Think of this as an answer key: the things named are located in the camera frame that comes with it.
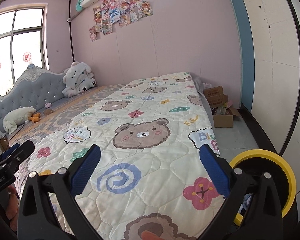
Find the person's right hand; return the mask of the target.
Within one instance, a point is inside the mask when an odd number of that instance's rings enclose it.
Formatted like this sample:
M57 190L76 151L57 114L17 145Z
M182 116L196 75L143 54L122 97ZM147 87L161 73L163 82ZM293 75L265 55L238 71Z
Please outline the person's right hand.
M142 240L163 240L156 234L150 232L150 231L143 231L141 234L141 239Z

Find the person's left hand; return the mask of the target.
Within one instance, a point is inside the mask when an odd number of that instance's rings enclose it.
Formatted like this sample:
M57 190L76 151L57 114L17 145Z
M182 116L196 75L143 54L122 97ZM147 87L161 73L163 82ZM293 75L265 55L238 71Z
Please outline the person's left hand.
M19 215L17 191L13 185L10 185L7 189L10 198L6 209L6 217L10 220L10 228L12 231L16 232Z

